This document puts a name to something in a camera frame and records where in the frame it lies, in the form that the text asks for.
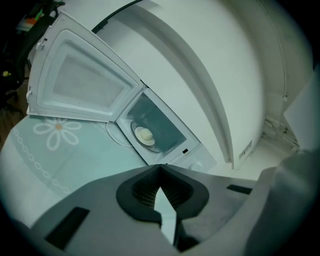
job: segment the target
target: white flower print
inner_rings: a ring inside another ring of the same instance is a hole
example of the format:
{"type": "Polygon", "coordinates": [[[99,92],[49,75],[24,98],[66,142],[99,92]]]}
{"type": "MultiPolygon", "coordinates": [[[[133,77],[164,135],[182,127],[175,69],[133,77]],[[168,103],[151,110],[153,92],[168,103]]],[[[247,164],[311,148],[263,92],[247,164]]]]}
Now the white flower print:
{"type": "Polygon", "coordinates": [[[70,130],[79,130],[81,124],[75,121],[68,121],[67,119],[54,118],[45,119],[46,122],[40,122],[33,126],[33,132],[37,135],[44,135],[50,133],[46,139],[46,146],[49,150],[55,151],[58,149],[61,137],[70,145],[77,145],[79,143],[78,137],[70,130]]]}

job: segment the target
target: microwave door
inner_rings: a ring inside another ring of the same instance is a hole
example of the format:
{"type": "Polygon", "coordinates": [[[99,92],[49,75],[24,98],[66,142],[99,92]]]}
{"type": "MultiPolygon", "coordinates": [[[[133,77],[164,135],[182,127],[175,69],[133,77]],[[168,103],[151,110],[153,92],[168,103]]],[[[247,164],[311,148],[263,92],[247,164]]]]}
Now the microwave door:
{"type": "Polygon", "coordinates": [[[143,86],[105,42],[62,12],[36,46],[28,114],[114,122],[143,86]]]}

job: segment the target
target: microwave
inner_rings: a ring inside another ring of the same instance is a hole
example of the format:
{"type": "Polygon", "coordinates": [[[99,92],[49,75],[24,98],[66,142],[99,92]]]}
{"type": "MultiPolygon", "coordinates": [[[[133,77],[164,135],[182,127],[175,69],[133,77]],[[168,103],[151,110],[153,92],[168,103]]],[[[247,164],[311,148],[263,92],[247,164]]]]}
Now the microwave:
{"type": "Polygon", "coordinates": [[[29,115],[117,123],[148,165],[207,172],[217,164],[152,89],[65,12],[36,45],[26,98],[29,115]]]}

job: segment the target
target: power cord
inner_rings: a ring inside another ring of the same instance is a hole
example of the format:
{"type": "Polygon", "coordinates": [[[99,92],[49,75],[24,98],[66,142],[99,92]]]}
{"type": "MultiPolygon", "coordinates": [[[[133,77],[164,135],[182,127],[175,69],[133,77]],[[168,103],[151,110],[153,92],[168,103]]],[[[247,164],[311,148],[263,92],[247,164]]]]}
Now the power cord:
{"type": "Polygon", "coordinates": [[[119,142],[110,132],[109,127],[108,127],[108,122],[105,123],[105,129],[106,129],[106,133],[110,136],[110,138],[117,144],[119,144],[120,146],[126,147],[126,148],[132,148],[132,145],[125,145],[121,142],[119,142]]]}

